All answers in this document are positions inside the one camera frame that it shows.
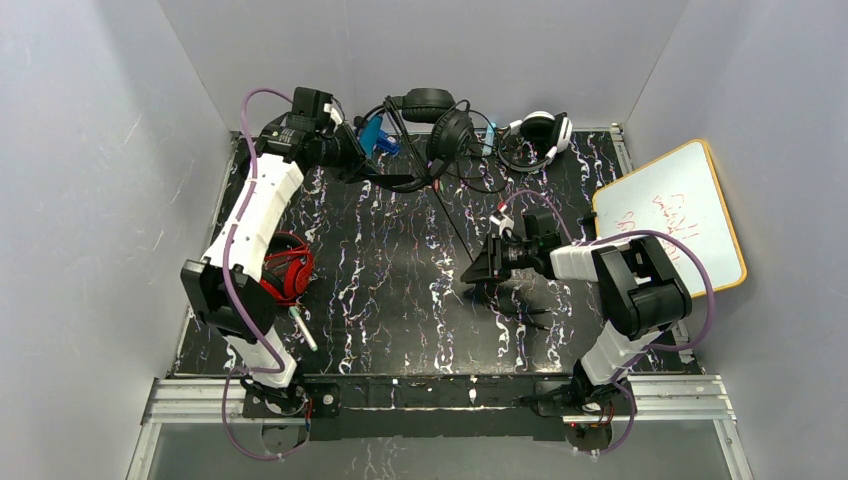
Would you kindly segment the red headphones with cable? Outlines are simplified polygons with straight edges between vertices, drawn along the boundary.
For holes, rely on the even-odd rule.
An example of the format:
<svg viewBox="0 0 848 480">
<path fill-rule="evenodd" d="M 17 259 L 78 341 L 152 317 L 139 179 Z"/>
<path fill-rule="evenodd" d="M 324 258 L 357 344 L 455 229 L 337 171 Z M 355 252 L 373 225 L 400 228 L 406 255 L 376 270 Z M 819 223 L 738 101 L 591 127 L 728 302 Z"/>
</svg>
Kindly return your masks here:
<svg viewBox="0 0 848 480">
<path fill-rule="evenodd" d="M 309 244 L 289 231 L 277 231 L 264 255 L 260 285 L 280 306 L 292 306 L 306 292 L 315 258 Z"/>
</svg>

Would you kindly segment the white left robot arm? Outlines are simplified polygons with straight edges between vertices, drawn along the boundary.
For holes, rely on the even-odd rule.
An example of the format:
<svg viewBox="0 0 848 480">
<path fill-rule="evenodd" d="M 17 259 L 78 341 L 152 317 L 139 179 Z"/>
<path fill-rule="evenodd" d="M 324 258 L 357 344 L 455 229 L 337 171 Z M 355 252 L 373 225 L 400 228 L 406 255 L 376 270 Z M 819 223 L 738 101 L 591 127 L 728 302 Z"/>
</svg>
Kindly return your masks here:
<svg viewBox="0 0 848 480">
<path fill-rule="evenodd" d="M 297 363 L 275 329 L 277 302 L 261 285 L 266 253 L 279 220 L 313 167 L 345 179 L 367 163 L 353 130 L 325 91 L 298 87 L 278 125 L 251 136 L 242 101 L 241 134 L 248 151 L 242 189 L 226 221 L 198 260 L 188 260 L 180 279 L 196 318 L 236 351 L 247 375 L 266 387 L 285 389 Z"/>
</svg>

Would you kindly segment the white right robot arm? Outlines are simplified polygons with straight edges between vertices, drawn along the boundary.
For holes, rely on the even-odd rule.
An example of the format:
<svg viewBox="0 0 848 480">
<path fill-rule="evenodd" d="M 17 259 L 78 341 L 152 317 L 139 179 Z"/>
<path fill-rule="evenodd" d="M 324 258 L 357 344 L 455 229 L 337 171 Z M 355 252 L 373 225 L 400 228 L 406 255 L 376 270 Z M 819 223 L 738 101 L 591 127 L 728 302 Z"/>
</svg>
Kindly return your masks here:
<svg viewBox="0 0 848 480">
<path fill-rule="evenodd" d="M 636 230 L 568 245 L 553 214 L 531 211 L 522 219 L 521 235 L 505 225 L 489 235 L 461 280 L 500 283 L 515 270 L 532 269 L 549 280 L 596 284 L 606 322 L 576 362 L 572 390 L 614 386 L 663 331 L 690 315 L 692 296 L 663 246 L 673 237 Z"/>
</svg>

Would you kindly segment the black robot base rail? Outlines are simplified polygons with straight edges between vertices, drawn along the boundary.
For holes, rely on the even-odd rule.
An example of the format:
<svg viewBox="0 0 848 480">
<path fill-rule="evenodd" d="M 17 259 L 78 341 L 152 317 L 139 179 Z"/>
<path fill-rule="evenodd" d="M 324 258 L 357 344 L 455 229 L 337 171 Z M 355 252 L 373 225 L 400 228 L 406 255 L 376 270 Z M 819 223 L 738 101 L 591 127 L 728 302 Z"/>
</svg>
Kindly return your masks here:
<svg viewBox="0 0 848 480">
<path fill-rule="evenodd" d="M 569 425 L 596 415 L 539 395 L 566 374 L 308 375 L 320 441 L 376 438 L 530 437 L 560 441 Z"/>
</svg>

